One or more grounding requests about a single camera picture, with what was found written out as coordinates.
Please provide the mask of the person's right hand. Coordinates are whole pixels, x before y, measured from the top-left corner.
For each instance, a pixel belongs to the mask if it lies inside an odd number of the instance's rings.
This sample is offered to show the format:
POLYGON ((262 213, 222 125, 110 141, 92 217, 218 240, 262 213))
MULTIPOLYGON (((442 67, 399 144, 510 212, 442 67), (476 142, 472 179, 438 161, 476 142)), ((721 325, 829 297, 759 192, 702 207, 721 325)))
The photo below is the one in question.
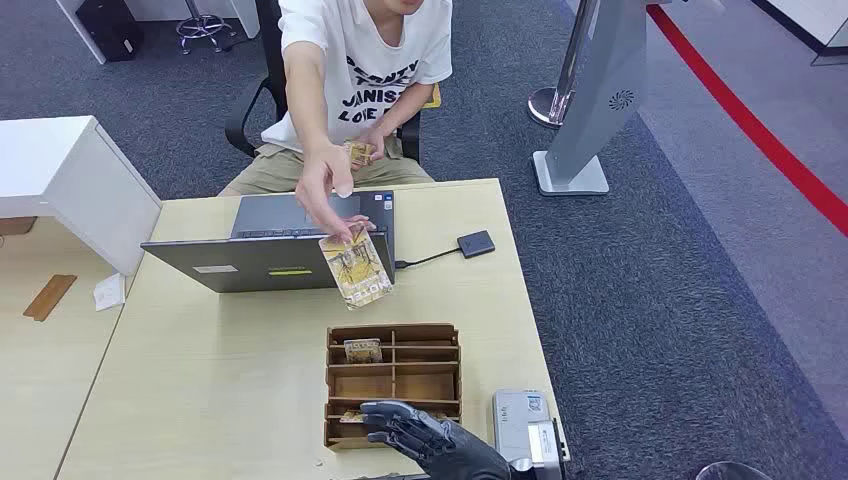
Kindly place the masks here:
POLYGON ((348 197, 353 192, 353 185, 350 158, 341 146, 328 143, 304 151, 295 197, 315 225, 344 243, 352 241, 352 229, 375 228, 366 216, 343 219, 331 207, 330 194, 335 192, 339 197, 348 197))

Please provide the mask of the person's left hand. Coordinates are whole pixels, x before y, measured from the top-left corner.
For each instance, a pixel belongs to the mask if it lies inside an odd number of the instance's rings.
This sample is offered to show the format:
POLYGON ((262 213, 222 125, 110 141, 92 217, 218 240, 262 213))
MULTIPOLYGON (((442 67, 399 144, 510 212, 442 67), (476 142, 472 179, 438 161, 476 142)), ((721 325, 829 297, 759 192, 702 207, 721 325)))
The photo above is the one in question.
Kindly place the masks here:
POLYGON ((391 130, 374 126, 350 141, 350 163, 353 171, 374 165, 385 157, 386 137, 391 130))

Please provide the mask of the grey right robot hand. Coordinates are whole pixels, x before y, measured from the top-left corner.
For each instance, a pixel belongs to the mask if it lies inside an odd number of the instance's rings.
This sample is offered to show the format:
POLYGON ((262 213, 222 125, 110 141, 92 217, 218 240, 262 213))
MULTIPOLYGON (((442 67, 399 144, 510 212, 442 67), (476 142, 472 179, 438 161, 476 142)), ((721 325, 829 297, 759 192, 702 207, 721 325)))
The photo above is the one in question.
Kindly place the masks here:
POLYGON ((371 443, 413 460, 432 479, 511 479, 510 464, 493 447, 449 419, 437 419, 397 400, 364 402, 371 443))

